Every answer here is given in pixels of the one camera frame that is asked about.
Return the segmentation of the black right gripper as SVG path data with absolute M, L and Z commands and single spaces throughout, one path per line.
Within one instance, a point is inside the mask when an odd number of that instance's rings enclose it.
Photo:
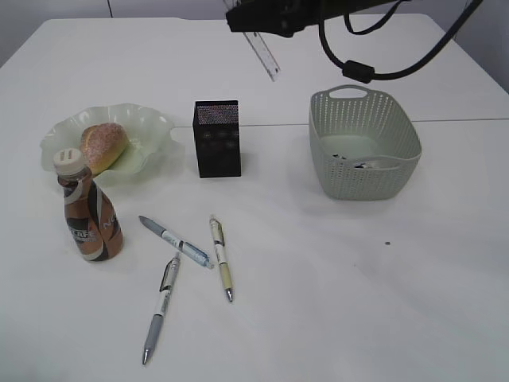
M 394 5 L 374 25 L 353 29 L 351 14 L 387 3 Z M 226 12 L 226 20 L 234 33 L 260 32 L 292 37 L 307 26 L 342 16 L 349 33 L 367 35 L 384 26 L 397 8 L 397 1 L 239 1 Z

